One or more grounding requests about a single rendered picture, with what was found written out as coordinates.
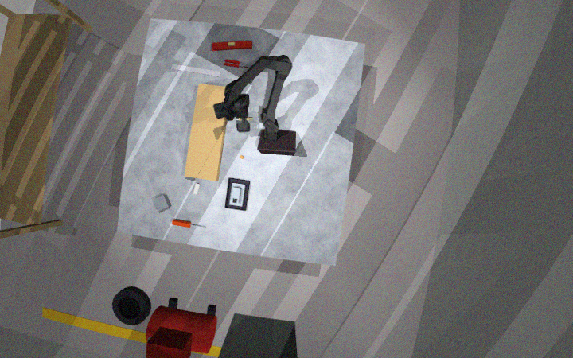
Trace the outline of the red-handled awl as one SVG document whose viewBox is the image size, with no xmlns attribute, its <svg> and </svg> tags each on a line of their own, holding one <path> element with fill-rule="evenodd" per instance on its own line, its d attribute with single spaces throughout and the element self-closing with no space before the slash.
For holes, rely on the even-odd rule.
<svg viewBox="0 0 573 358">
<path fill-rule="evenodd" d="M 240 63 L 239 61 L 236 61 L 236 60 L 225 60 L 225 61 L 226 61 L 226 62 L 233 63 L 233 64 L 224 63 L 224 65 L 230 66 L 230 67 L 233 67 L 233 66 L 234 66 L 234 67 L 237 67 L 237 68 L 238 68 L 238 67 L 250 68 L 250 67 L 252 66 L 251 64 L 243 64 L 243 63 Z M 235 65 L 235 64 L 238 64 L 238 65 Z"/>
</svg>

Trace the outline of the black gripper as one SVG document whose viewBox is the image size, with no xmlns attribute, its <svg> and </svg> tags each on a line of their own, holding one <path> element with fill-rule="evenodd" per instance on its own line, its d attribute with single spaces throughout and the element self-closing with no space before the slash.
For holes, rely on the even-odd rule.
<svg viewBox="0 0 573 358">
<path fill-rule="evenodd" d="M 243 133 L 243 132 L 249 132 L 250 131 L 250 123 L 247 123 L 247 117 L 248 117 L 248 107 L 249 107 L 249 95 L 246 93 L 240 94 L 237 99 L 241 99 L 241 98 L 245 98 L 246 102 L 247 102 L 247 106 L 245 106 L 245 110 L 242 114 L 237 114 L 234 112 L 234 115 L 238 115 L 240 118 L 242 118 L 242 123 L 237 123 L 237 131 L 239 133 Z M 244 122 L 244 118 L 245 118 L 245 122 Z"/>
</svg>

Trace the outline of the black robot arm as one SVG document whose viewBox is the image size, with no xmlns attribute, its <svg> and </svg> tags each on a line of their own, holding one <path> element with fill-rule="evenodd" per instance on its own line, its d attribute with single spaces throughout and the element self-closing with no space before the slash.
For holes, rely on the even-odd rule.
<svg viewBox="0 0 573 358">
<path fill-rule="evenodd" d="M 264 129 L 264 140 L 276 142 L 279 138 L 279 125 L 275 119 L 275 109 L 279 101 L 280 93 L 285 79 L 289 76 L 293 67 L 286 55 L 261 56 L 239 79 L 232 81 L 224 89 L 224 101 L 213 104 L 215 116 L 218 119 L 225 117 L 228 121 L 237 114 L 242 114 L 247 106 L 245 98 L 237 99 L 244 87 L 255 79 L 265 68 L 275 70 L 275 79 L 266 108 L 262 107 L 260 114 Z"/>
</svg>

